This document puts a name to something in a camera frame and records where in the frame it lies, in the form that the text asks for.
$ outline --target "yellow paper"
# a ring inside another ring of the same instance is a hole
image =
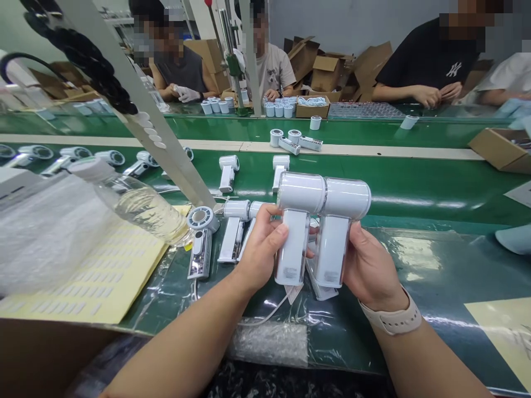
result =
[[[525,389],[531,392],[531,297],[465,306]]]
[[[190,206],[175,206],[186,215]],[[0,318],[118,323],[168,248],[125,221],[113,224],[70,280],[32,295],[0,301]]]

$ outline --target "wristwatch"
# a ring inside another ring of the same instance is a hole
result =
[[[390,336],[412,332],[418,329],[422,323],[422,315],[420,314],[419,308],[408,291],[404,289],[404,286],[402,286],[402,289],[408,295],[409,299],[409,307],[406,310],[394,312],[373,311],[358,300],[369,322]]]

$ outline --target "workbench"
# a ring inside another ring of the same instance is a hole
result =
[[[502,248],[492,233],[531,222],[531,209],[503,194],[527,182],[529,176],[498,172],[467,148],[485,127],[506,127],[507,122],[421,120],[407,132],[401,121],[323,121],[317,132],[309,120],[238,119],[168,115],[183,145],[193,148],[194,165],[211,190],[219,187],[220,156],[237,154],[241,169],[232,196],[275,202],[272,193],[273,149],[269,131],[298,129],[332,144],[323,154],[291,156],[290,171],[360,179],[369,184],[373,202],[362,225],[391,253],[399,278],[425,319],[461,360],[491,388],[504,395],[529,396],[465,303],[514,299],[531,293],[528,258]],[[82,145],[91,151],[116,149],[135,161],[141,145],[114,116],[79,117],[58,114],[50,123],[33,114],[0,117],[0,143],[14,148],[45,144],[54,151]],[[50,162],[36,162],[35,172]],[[150,169],[142,180],[157,191],[173,188]],[[174,205],[186,202],[180,192],[163,196]],[[222,221],[220,231],[225,228]],[[223,234],[214,235],[211,275],[199,282],[204,295],[232,269],[218,265]],[[186,279],[189,253],[169,250],[118,325],[107,327],[153,336],[181,314],[191,302]],[[306,276],[305,286],[292,306],[285,303],[268,323],[304,328],[306,355],[299,363],[284,364],[338,368],[386,374],[386,366],[371,328],[357,300],[342,288],[338,297],[315,300]],[[251,300],[244,316],[264,317],[285,296],[273,279]],[[255,360],[248,353],[247,360]]]

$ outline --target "black hose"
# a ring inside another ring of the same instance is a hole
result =
[[[2,76],[2,79],[4,79],[4,81],[7,84],[13,84],[13,82],[7,76],[7,65],[16,58],[27,58],[27,59],[31,59],[32,61],[36,61],[40,63],[41,65],[46,66],[50,71],[54,73],[55,76],[59,78],[59,80],[61,80],[62,82],[68,83],[68,80],[62,74],[55,71],[50,64],[48,64],[47,62],[44,62],[42,59],[37,58],[34,55],[26,54],[26,53],[9,53],[9,54],[5,54],[5,56],[2,57],[2,59],[0,60],[0,76]]]

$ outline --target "black t-shirt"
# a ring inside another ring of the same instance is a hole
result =
[[[423,85],[442,89],[465,83],[480,53],[475,40],[442,40],[439,18],[416,27],[398,46],[376,81],[389,87]],[[416,102],[406,98],[401,102]]]

